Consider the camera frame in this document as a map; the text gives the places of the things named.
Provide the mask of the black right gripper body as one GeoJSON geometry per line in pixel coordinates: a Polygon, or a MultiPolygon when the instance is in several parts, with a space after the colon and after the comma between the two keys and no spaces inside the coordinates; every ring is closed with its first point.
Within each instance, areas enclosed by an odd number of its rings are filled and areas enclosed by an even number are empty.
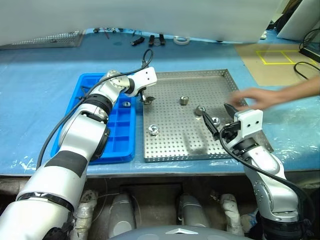
{"type": "Polygon", "coordinates": [[[219,140],[224,140],[226,143],[231,142],[238,135],[238,131],[241,129],[241,122],[235,121],[227,123],[219,132],[219,140]]]}

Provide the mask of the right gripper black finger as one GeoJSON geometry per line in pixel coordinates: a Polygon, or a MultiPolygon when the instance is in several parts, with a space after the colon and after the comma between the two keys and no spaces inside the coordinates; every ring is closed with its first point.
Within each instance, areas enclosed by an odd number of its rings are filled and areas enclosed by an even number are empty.
{"type": "Polygon", "coordinates": [[[232,120],[235,119],[235,114],[238,112],[238,110],[232,106],[231,104],[229,103],[224,103],[224,108],[226,110],[226,112],[228,113],[228,115],[232,118],[232,120]]]}
{"type": "Polygon", "coordinates": [[[212,137],[214,140],[219,140],[220,134],[219,130],[214,125],[214,122],[209,114],[207,114],[205,111],[202,112],[202,118],[204,121],[205,126],[208,128],[210,133],[212,134],[212,137]]]}

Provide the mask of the person bare hand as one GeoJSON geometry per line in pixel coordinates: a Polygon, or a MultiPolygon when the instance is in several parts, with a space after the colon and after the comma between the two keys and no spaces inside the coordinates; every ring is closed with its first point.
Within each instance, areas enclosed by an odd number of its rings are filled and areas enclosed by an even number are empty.
{"type": "Polygon", "coordinates": [[[230,97],[229,103],[237,110],[265,110],[277,104],[277,93],[272,90],[248,88],[234,92],[230,97]],[[241,101],[244,99],[251,99],[254,103],[249,106],[242,106],[241,101]]]}

